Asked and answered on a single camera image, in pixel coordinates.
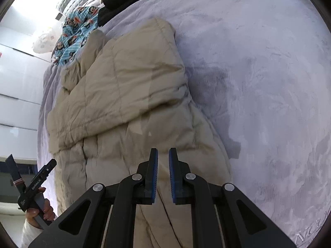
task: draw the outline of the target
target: beige comforter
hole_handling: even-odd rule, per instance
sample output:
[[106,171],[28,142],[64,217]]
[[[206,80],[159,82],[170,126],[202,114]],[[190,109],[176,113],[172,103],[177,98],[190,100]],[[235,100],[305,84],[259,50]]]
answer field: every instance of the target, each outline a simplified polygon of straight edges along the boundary
[[47,127],[57,160],[59,214],[95,183],[112,185],[158,149],[152,206],[137,206],[134,247],[192,247],[189,206],[172,203],[168,151],[218,185],[230,181],[228,157],[192,101],[174,29],[154,18],[105,45],[89,37],[79,60],[62,72],[63,88]]

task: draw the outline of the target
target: blue gripper pad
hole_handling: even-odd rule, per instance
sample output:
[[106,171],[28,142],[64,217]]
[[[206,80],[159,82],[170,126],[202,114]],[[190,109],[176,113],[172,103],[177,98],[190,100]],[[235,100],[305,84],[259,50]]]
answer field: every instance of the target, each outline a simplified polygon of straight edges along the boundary
[[169,150],[169,172],[170,172],[171,196],[173,198],[173,203],[176,204],[175,177],[174,177],[173,156],[171,154],[171,149]]
[[158,179],[158,150],[156,148],[151,149],[145,178],[145,196],[154,203]]
[[156,182],[158,180],[158,150],[156,149],[155,155],[154,155],[154,169],[153,169],[153,182],[152,182],[152,203],[155,202],[156,197]]

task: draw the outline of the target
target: bed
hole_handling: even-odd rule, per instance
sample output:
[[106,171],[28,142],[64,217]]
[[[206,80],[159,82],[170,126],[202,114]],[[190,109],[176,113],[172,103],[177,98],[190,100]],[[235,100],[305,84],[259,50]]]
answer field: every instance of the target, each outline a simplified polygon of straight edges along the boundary
[[[63,11],[88,2],[64,1]],[[310,0],[140,0],[99,29],[111,39],[153,16],[176,30],[190,93],[223,141],[233,183],[307,247],[331,209],[331,34],[320,14]],[[44,76],[38,167],[51,158],[45,121],[60,73],[52,64]],[[56,209],[52,175],[45,185]]]

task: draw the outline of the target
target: white sleeve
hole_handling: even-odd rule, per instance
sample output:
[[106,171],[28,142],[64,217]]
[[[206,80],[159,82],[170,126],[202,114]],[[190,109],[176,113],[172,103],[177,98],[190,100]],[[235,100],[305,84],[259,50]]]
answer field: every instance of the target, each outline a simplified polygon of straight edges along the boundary
[[22,246],[21,248],[28,248],[30,243],[43,232],[42,229],[37,229],[34,226],[30,225],[29,222],[25,219],[23,225],[22,233]]

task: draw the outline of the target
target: white wall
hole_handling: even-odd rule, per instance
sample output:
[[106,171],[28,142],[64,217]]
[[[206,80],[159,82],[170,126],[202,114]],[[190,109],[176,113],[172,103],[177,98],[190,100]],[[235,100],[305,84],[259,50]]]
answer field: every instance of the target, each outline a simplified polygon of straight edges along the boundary
[[36,160],[43,74],[49,63],[3,45],[0,52],[0,156]]
[[24,215],[13,216],[0,214],[1,224],[18,247],[20,247],[22,243],[22,229],[24,221]]
[[58,14],[56,5],[61,0],[15,0],[0,25],[32,35],[39,29],[51,27]]

